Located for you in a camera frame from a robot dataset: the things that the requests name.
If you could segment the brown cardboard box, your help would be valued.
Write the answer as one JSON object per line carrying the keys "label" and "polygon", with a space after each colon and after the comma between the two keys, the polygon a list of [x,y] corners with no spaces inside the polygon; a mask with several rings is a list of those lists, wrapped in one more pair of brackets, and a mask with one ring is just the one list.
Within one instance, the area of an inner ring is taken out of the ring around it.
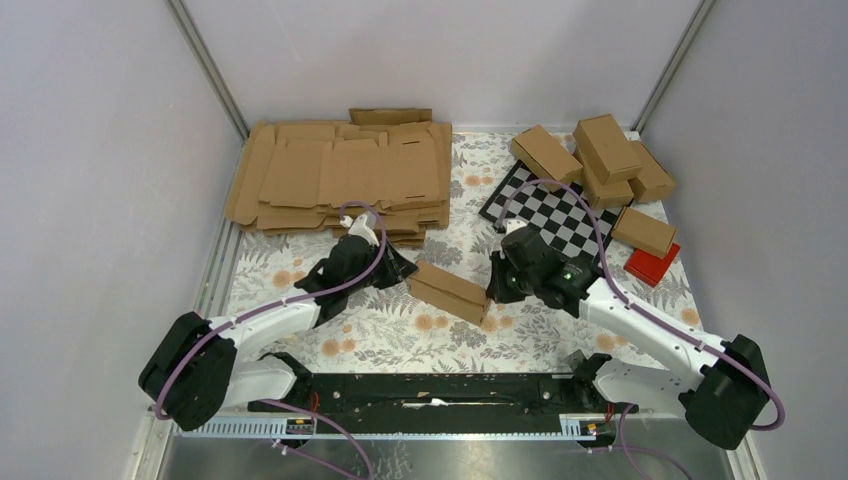
{"label": "brown cardboard box", "polygon": [[423,260],[416,267],[408,277],[411,296],[473,325],[483,324],[490,300],[481,286]]}

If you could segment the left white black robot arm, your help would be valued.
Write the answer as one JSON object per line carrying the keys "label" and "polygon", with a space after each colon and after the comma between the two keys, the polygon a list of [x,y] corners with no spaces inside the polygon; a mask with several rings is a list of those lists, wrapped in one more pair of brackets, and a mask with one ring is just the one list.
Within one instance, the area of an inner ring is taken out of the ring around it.
{"label": "left white black robot arm", "polygon": [[235,316],[179,316],[142,368],[138,385],[163,417],[187,431],[225,407],[257,400],[299,410],[309,401],[308,381],[278,356],[251,355],[327,323],[347,308],[351,295],[394,287],[417,270],[392,245],[346,234],[279,300]]}

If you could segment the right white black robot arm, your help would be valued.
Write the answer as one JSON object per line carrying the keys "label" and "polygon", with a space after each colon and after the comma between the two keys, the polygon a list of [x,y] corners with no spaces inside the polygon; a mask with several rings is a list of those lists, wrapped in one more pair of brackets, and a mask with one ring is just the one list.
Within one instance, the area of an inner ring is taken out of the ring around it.
{"label": "right white black robot arm", "polygon": [[528,297],[624,337],[659,362],[642,367],[610,356],[576,355],[575,402],[597,412],[609,402],[634,404],[683,418],[711,444],[734,450],[770,400],[760,346],[744,335],[728,341],[690,328],[624,291],[597,263],[570,258],[526,222],[501,222],[490,255],[486,295],[510,304]]}

